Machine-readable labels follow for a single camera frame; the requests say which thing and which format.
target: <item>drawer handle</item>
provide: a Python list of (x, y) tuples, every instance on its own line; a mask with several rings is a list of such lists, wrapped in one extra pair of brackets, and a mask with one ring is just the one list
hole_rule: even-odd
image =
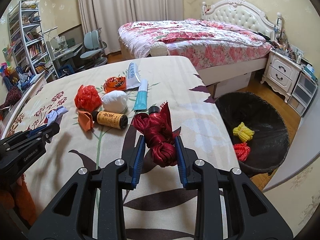
[(283, 68), (283, 70), (284, 70), (284, 72), (285, 72), (285, 69), (284, 69), (284, 67), (282, 67), (282, 66), (279, 66), (279, 69), (281, 69), (281, 68)]
[(278, 78), (278, 74), (276, 74), (277, 79), (283, 80), (283, 78)]

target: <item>drawer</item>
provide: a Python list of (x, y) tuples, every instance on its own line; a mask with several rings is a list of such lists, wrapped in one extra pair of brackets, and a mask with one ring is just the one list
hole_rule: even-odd
[(279, 60), (279, 58), (274, 57), (271, 62), (271, 67), (281, 72), (286, 77), (292, 79), (295, 73), (295, 68), (290, 64), (286, 64), (285, 62)]
[(291, 85), (291, 80), (287, 78), (284, 74), (277, 71), (276, 69), (270, 67), (268, 69), (267, 78), (276, 83), (284, 91), (288, 92)]

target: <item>bed frame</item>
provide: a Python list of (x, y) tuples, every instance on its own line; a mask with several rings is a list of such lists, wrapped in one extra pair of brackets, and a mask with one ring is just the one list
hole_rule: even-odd
[[(270, 37), (272, 41), (275, 40), (275, 25), (267, 20), (263, 11), (245, 0), (222, 0), (211, 6), (207, 6), (206, 2), (203, 2), (201, 15), (202, 20), (236, 25), (253, 32), (260, 32)], [(277, 16), (282, 21), (281, 13), (278, 13)], [(134, 55), (120, 38), (119, 43), (123, 58), (126, 60), (134, 59)], [(156, 56), (167, 55), (156, 53)], [(259, 58), (235, 64), (209, 67), (198, 70), (198, 73), (206, 86), (216, 85), (221, 81), (263, 69), (266, 67), (267, 61), (267, 57)]]

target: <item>white headboard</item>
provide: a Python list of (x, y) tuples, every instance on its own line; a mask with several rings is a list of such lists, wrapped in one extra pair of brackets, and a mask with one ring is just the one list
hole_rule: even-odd
[(211, 5), (207, 10), (205, 2), (202, 3), (202, 19), (207, 21), (223, 22), (242, 27), (244, 29), (260, 32), (274, 38), (275, 25), (267, 20), (266, 14), (245, 0), (222, 0)]

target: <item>black bottle cap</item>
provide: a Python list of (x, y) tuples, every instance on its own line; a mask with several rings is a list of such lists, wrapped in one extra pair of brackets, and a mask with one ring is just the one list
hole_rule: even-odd
[(97, 121), (97, 116), (99, 114), (99, 111), (93, 111), (91, 112), (92, 115), (92, 121), (96, 122)]
[(158, 106), (150, 106), (149, 108), (149, 114), (152, 113), (159, 113), (160, 112), (160, 108)]
[(124, 129), (128, 126), (128, 117), (125, 114), (121, 116), (119, 121), (119, 126), (120, 126), (120, 129)]

